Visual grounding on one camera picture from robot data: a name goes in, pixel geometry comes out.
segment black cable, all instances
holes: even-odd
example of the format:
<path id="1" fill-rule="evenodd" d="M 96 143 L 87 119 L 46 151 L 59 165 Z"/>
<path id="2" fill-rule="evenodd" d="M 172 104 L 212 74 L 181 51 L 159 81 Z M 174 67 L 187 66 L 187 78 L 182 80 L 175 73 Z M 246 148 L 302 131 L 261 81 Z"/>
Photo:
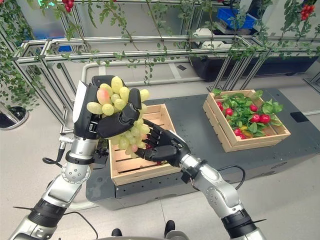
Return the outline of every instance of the black cable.
<path id="1" fill-rule="evenodd" d="M 23 206 L 14 206 L 13 208 L 15 209 L 24 209 L 24 210 L 29 210 L 29 211 L 32 211 L 33 208 L 29 208 L 29 207 L 23 207 Z M 95 236 L 96 236 L 96 240 L 99 238 L 99 235 L 98 235 L 98 232 L 97 230 L 95 229 L 94 226 L 92 226 L 92 224 L 85 218 L 85 216 L 83 216 L 81 213 L 77 212 L 77 211 L 71 211 L 71 212 L 67 212 L 63 215 L 69 215 L 69 214 L 78 214 L 80 217 L 82 217 L 83 220 L 85 220 L 85 222 L 92 228 L 92 230 L 94 231 L 95 233 Z"/>
<path id="2" fill-rule="evenodd" d="M 217 171 L 219 172 L 219 171 L 223 171 L 223 170 L 230 169 L 230 168 L 238 168 L 242 171 L 242 179 L 241 179 L 240 183 L 238 184 L 238 186 L 235 187 L 235 189 L 238 190 L 242 186 L 242 184 L 244 183 L 244 181 L 246 179 L 246 170 L 244 170 L 239 165 L 229 165 L 229 166 L 219 168 Z"/>
<path id="3" fill-rule="evenodd" d="M 86 223 L 89 224 L 89 226 L 90 226 L 90 227 L 92 228 L 92 230 L 94 231 L 95 236 L 96 236 L 95 239 L 98 239 L 98 238 L 99 238 L 97 230 L 94 228 L 94 226 L 92 226 L 92 224 L 91 224 L 81 213 L 79 213 L 79 212 L 77 212 L 77 211 L 71 211 L 71 212 L 67 212 L 67 213 L 65 213 L 65 214 L 63 214 L 63 215 L 68 215 L 68 214 L 78 214 L 78 215 L 80 215 L 80 217 L 82 217 L 83 220 L 85 220 Z"/>

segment blue bin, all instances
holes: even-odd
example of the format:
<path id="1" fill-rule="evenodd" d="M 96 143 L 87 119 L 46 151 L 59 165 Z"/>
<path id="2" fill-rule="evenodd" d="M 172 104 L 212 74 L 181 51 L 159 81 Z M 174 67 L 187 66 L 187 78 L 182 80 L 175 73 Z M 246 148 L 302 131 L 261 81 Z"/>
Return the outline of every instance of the blue bin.
<path id="1" fill-rule="evenodd" d="M 239 10 L 233 9 L 234 13 L 237 14 Z M 233 14 L 230 8 L 219 8 L 217 18 L 224 21 L 228 27 L 235 29 L 233 26 L 233 21 L 231 18 L 235 18 L 236 16 Z M 237 29 L 252 29 L 255 25 L 256 19 L 250 15 L 245 16 L 245 21 L 242 27 L 237 26 Z"/>
<path id="2" fill-rule="evenodd" d="M 48 37 L 43 33 L 34 33 L 36 39 L 64 39 L 63 36 L 55 36 L 55 37 Z M 58 52 L 72 52 L 71 46 L 61 46 L 58 49 Z"/>

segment red berry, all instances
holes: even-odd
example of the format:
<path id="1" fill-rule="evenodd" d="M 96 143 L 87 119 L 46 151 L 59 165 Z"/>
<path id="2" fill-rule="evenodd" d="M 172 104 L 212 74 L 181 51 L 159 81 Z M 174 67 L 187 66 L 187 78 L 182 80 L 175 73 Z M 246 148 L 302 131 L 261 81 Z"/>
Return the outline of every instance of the red berry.
<path id="1" fill-rule="evenodd" d="M 262 115 L 260 116 L 260 123 L 267 124 L 268 122 L 270 122 L 270 117 L 269 117 L 269 115 L 267 115 L 267 114 L 262 114 Z"/>
<path id="2" fill-rule="evenodd" d="M 217 101 L 216 104 L 218 105 L 218 107 L 220 108 L 221 112 L 224 110 L 223 104 L 220 101 Z"/>
<path id="3" fill-rule="evenodd" d="M 250 122 L 252 123 L 258 123 L 260 121 L 260 116 L 259 114 L 253 114 L 252 118 L 250 119 Z"/>
<path id="4" fill-rule="evenodd" d="M 241 139 L 246 139 L 246 136 L 245 136 L 243 133 L 241 133 L 241 135 L 239 135 L 239 137 L 240 137 Z"/>
<path id="5" fill-rule="evenodd" d="M 240 130 L 239 128 L 236 128 L 235 130 L 233 130 L 233 132 L 234 132 L 234 134 L 235 134 L 236 136 L 242 135 L 242 132 L 241 132 L 241 130 Z"/>
<path id="6" fill-rule="evenodd" d="M 256 112 L 256 111 L 258 111 L 258 108 L 257 108 L 256 105 L 251 104 L 251 105 L 250 105 L 250 110 L 251 110 L 252 112 Z"/>
<path id="7" fill-rule="evenodd" d="M 225 114 L 226 114 L 226 115 L 229 115 L 229 116 L 232 116 L 232 114 L 234 114 L 234 112 L 232 111 L 231 108 L 227 108 L 227 109 L 225 110 Z"/>
<path id="8" fill-rule="evenodd" d="M 68 1 L 67 6 L 72 9 L 72 7 L 74 6 L 74 3 L 72 1 Z"/>

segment artificial plant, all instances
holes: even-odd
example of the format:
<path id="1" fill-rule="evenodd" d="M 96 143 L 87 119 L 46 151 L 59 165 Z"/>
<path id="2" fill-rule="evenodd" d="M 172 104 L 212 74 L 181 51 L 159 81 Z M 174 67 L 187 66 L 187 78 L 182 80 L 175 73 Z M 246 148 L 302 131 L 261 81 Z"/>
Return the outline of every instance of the artificial plant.
<path id="1" fill-rule="evenodd" d="M 33 38 L 31 28 L 16 0 L 5 0 L 0 4 L 0 21 L 7 35 L 6 41 L 16 46 L 17 50 L 23 40 Z M 0 39 L 0 101 L 7 108 L 18 105 L 31 111 L 34 106 L 39 105 L 38 97 L 35 89 L 27 84 L 13 65 L 13 54 Z M 42 88 L 39 69 L 34 67 L 32 72 L 32 84 Z"/>

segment black shoe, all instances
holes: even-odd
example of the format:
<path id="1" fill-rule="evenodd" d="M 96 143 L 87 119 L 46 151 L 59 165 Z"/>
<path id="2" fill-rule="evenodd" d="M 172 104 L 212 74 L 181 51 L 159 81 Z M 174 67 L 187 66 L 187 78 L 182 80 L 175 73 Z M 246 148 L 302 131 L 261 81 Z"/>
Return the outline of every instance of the black shoe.
<path id="1" fill-rule="evenodd" d="M 166 225 L 165 225 L 165 229 L 164 229 L 164 237 L 167 236 L 168 232 L 175 230 L 175 229 L 176 229 L 175 222 L 172 220 L 167 221 Z"/>
<path id="2" fill-rule="evenodd" d="M 122 232 L 119 228 L 115 228 L 112 230 L 111 236 L 112 237 L 122 237 Z"/>

